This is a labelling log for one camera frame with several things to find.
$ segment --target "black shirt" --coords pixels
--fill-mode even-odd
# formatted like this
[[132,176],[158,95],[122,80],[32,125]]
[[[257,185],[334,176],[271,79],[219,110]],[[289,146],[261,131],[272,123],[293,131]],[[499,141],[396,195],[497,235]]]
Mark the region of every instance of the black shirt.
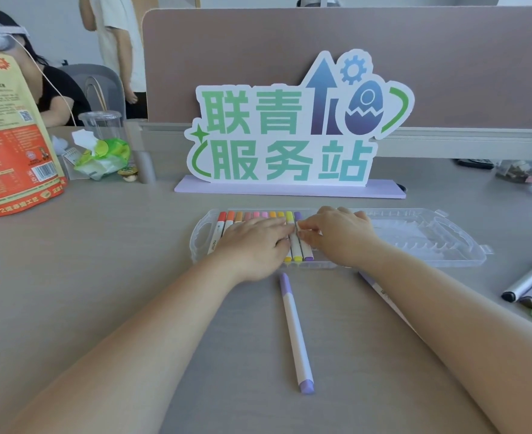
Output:
[[[81,113],[91,111],[91,107],[89,106],[89,102],[87,101],[85,94],[83,94],[82,89],[79,88],[79,85],[77,85],[71,76],[64,71],[59,70],[59,68],[45,65],[43,67],[43,74],[45,74],[55,88],[59,90],[59,93],[61,93],[64,97],[70,98],[74,102],[72,111],[75,116],[75,123],[77,123],[77,126],[83,126],[83,123],[77,118],[77,116],[79,116]],[[39,98],[39,103],[37,104],[37,108],[39,109],[40,113],[49,111],[53,97],[60,96],[55,88],[53,88],[53,86],[47,82],[47,79],[43,77],[43,94]],[[67,126],[73,125],[74,123],[71,117],[69,117]]]

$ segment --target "plastic marker case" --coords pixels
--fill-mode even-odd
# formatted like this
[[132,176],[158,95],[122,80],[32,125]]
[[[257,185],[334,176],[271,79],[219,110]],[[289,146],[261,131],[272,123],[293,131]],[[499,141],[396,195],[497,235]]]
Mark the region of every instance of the plastic marker case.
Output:
[[[353,212],[364,210],[372,219],[378,236],[434,267],[479,266],[493,251],[487,245],[479,245],[464,230],[447,219],[443,211],[415,209],[350,209]],[[265,208],[223,208],[210,210],[196,225],[190,237],[190,251],[194,262],[208,254],[213,233],[220,212],[261,213],[300,212],[303,219],[314,215],[318,209],[265,207]],[[313,250],[314,260],[284,262],[283,267],[334,268],[324,255]]]

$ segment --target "egg graphic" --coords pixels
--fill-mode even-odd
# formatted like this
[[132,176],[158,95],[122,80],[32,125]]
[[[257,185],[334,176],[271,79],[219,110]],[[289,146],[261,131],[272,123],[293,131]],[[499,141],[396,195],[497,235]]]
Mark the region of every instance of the egg graphic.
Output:
[[368,134],[380,124],[383,115],[382,90],[378,82],[368,80],[357,88],[344,122],[348,130],[355,135]]

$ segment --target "hand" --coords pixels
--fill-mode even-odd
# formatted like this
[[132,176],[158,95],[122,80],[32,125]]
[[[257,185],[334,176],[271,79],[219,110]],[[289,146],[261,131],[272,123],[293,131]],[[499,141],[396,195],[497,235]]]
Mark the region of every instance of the hand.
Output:
[[134,103],[138,103],[138,97],[135,95],[135,93],[131,90],[131,88],[125,88],[124,87],[124,91],[125,91],[125,100],[128,102],[128,103],[131,103],[132,105]]
[[299,226],[300,239],[345,267],[365,271],[380,264],[381,251],[390,247],[374,232],[366,213],[352,213],[344,207],[321,207],[317,215],[299,221]]
[[261,280],[284,262],[293,225],[284,218],[253,218],[226,230],[211,256],[224,259],[234,283]]

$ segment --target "black pants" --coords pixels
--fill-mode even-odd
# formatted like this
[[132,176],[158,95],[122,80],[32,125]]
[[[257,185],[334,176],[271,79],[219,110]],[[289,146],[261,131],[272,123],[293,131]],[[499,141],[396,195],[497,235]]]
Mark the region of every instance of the black pants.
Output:
[[147,94],[135,93],[138,101],[125,102],[125,118],[147,118]]

